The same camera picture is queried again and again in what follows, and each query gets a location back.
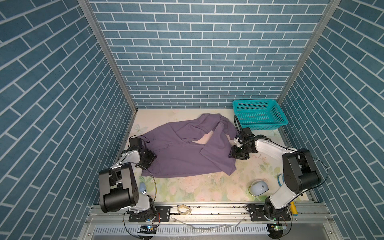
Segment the purple trousers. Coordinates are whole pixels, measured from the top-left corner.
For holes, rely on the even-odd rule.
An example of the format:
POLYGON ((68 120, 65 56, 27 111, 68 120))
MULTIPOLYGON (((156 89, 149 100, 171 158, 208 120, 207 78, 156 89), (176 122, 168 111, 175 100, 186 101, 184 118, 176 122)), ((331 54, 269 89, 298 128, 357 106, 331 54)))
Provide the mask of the purple trousers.
POLYGON ((144 177, 181 178, 223 172, 231 175, 236 160, 229 156, 234 124, 220 114, 202 114, 194 120, 161 125, 144 134, 157 155, 144 177))

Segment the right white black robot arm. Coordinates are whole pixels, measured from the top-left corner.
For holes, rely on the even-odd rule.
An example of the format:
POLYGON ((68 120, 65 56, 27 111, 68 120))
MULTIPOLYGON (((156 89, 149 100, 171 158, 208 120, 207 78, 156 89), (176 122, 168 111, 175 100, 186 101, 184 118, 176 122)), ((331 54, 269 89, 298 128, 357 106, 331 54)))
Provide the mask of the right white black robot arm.
POLYGON ((284 183, 266 198, 264 216, 274 220, 289 208, 299 195, 322 184, 322 177, 311 152, 283 147, 264 135, 254 135, 250 128, 237 130, 229 156, 248 160, 251 153, 264 153, 283 164, 284 183))

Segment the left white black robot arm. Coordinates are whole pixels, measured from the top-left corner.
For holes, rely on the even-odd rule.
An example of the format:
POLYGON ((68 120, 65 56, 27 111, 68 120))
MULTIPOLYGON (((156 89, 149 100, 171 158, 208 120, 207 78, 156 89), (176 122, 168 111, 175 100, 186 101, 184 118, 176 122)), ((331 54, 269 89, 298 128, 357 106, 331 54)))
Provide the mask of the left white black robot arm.
POLYGON ((129 138, 129 147, 118 162, 99 172, 100 207, 104 213, 126 210, 145 221, 156 214, 154 200, 140 190, 137 178, 149 173, 157 155, 147 148, 150 140, 143 135, 129 138))

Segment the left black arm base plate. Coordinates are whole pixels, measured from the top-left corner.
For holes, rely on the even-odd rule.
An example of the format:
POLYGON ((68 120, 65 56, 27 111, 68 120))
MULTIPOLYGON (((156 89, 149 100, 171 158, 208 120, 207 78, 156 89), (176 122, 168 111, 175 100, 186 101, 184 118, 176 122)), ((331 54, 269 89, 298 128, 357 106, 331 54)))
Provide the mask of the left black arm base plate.
POLYGON ((152 206, 141 213, 129 212, 129 223, 169 222, 170 206, 152 206))

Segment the teal plastic mesh basket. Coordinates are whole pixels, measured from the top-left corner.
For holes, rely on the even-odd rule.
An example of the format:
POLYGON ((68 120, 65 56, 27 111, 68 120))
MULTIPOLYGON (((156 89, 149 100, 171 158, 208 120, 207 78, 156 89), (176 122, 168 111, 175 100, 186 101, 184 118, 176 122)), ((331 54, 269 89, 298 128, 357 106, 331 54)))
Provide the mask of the teal plastic mesh basket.
POLYGON ((289 123, 276 100, 235 100, 233 109, 240 125, 252 131, 276 130, 289 123))

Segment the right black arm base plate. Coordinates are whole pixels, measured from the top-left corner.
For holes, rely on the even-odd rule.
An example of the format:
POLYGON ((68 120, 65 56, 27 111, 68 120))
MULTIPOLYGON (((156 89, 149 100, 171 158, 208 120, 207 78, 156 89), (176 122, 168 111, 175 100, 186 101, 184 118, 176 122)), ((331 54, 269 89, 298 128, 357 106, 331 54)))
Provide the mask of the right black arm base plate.
POLYGON ((245 209, 249 213, 252 222, 291 220, 291 214, 289 213, 288 208, 276 210, 269 205, 248 204, 245 209))

